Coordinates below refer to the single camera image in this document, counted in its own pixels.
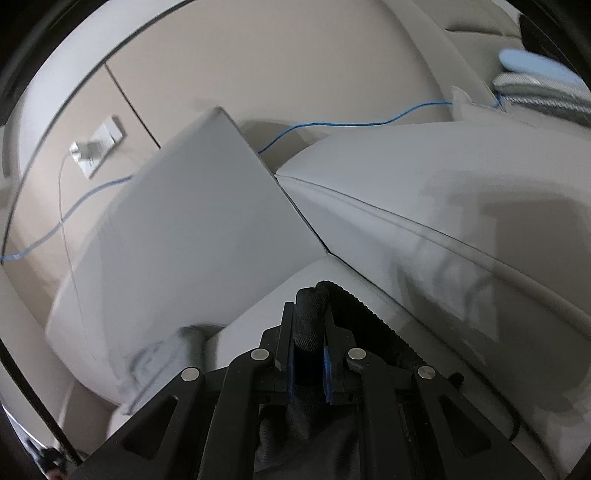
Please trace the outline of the white plug adapter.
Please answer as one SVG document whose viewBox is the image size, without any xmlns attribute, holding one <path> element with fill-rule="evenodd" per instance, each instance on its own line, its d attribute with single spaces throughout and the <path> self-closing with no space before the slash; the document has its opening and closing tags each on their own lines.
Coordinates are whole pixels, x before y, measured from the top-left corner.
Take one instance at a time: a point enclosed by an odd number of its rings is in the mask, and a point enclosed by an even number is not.
<svg viewBox="0 0 591 480">
<path fill-rule="evenodd" d="M 77 162 L 92 162 L 98 159 L 100 144 L 96 141 L 74 141 L 69 147 L 71 158 Z"/>
</svg>

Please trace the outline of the folded grey garment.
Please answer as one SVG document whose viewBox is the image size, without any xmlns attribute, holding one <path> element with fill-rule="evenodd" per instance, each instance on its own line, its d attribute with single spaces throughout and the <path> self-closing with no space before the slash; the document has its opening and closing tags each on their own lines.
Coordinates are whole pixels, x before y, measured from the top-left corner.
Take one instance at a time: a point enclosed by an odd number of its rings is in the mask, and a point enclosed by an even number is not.
<svg viewBox="0 0 591 480">
<path fill-rule="evenodd" d="M 207 341 L 221 330 L 212 324 L 182 326 L 136 352 L 125 367 L 118 411 L 134 415 L 186 368 L 206 372 Z"/>
</svg>

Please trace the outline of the black pants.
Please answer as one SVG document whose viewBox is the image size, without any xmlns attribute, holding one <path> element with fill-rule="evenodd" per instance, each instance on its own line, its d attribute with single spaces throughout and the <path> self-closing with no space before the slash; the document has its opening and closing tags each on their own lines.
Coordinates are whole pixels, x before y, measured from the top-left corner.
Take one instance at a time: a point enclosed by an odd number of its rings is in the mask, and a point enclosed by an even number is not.
<svg viewBox="0 0 591 480">
<path fill-rule="evenodd" d="M 360 432 L 353 408 L 327 400 L 325 318 L 387 365 L 411 370 L 424 360 L 361 300 L 331 281 L 297 292 L 288 363 L 290 400 L 260 409 L 256 479 L 360 479 Z"/>
</svg>

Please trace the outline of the light blue cloth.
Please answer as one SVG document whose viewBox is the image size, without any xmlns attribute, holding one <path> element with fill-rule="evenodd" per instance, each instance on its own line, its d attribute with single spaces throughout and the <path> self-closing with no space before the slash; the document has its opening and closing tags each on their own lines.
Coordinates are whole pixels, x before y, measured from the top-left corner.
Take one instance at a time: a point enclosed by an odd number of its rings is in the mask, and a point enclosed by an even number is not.
<svg viewBox="0 0 591 480">
<path fill-rule="evenodd" d="M 498 53 L 502 66 L 511 72 L 537 75 L 573 86 L 584 87 L 585 82 L 562 63 L 526 50 L 504 48 Z"/>
</svg>

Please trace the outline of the white wall socket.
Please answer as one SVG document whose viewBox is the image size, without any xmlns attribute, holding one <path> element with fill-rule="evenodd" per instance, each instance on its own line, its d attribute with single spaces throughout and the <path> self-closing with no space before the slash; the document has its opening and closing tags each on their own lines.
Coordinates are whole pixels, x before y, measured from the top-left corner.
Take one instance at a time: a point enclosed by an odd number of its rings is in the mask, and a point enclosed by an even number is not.
<svg viewBox="0 0 591 480">
<path fill-rule="evenodd" d="M 91 179 L 107 156 L 124 139 L 124 131 L 115 116 L 108 117 L 85 141 L 74 141 L 69 147 L 72 160 L 86 179 Z"/>
</svg>

